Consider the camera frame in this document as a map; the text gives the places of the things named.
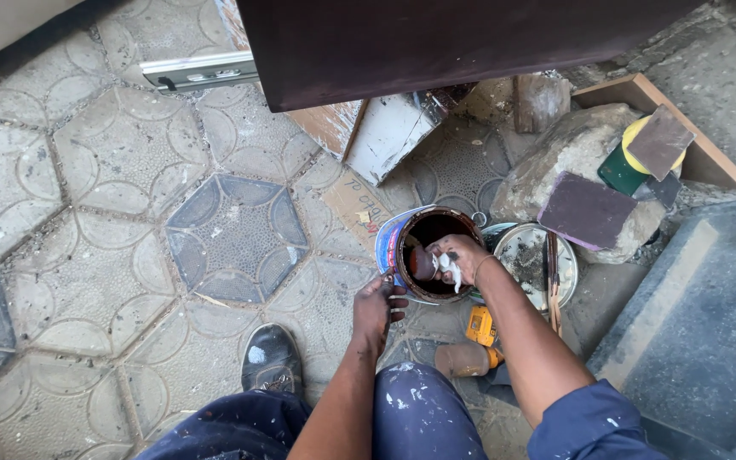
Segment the forearm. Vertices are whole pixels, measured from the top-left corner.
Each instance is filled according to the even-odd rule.
[[[595,378],[501,264],[484,262],[475,281],[496,324],[518,403],[535,427],[550,404]]]
[[[371,460],[375,347],[352,340],[288,460]]]

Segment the blue sleeve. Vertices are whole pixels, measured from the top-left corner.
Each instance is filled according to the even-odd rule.
[[[646,444],[638,409],[606,380],[553,402],[526,451],[531,460],[666,460]]]

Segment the paint can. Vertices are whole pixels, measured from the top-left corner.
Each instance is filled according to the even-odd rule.
[[[546,247],[547,229],[542,225],[497,224],[482,230],[484,245],[491,254],[507,268],[521,285],[527,298],[536,309],[549,314],[546,302]],[[570,243],[561,236],[558,241],[558,306],[564,307],[572,298],[578,285],[578,259]],[[484,299],[478,289],[473,288],[470,298],[479,304]]]
[[[431,204],[391,218],[379,229],[374,244],[374,257],[379,271],[384,273],[394,267],[395,284],[407,290],[405,298],[416,302],[441,305],[465,298],[473,287],[462,286],[456,294],[455,288],[444,282],[415,279],[407,267],[412,247],[405,245],[406,239],[412,237],[428,247],[452,234],[468,235],[478,244],[483,244],[482,233],[473,219],[453,208]]]

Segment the hand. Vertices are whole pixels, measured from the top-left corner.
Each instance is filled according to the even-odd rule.
[[[402,296],[405,288],[394,286],[394,269],[375,277],[354,296],[354,332],[352,343],[376,353],[376,358],[385,350],[388,329],[392,322],[405,317],[404,312],[391,312],[391,308],[405,308],[407,299],[389,299]]]
[[[437,257],[447,254],[462,272],[462,284],[475,286],[476,271],[478,266],[490,255],[487,250],[479,246],[476,241],[467,235],[448,235],[436,241],[426,251],[433,252]],[[450,272],[441,273],[436,271],[436,279],[442,279],[447,284],[454,284],[453,275]]]

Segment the work boot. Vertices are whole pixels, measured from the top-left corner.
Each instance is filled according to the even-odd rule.
[[[240,383],[243,391],[288,391],[303,400],[300,352],[288,329],[268,322],[252,332]]]

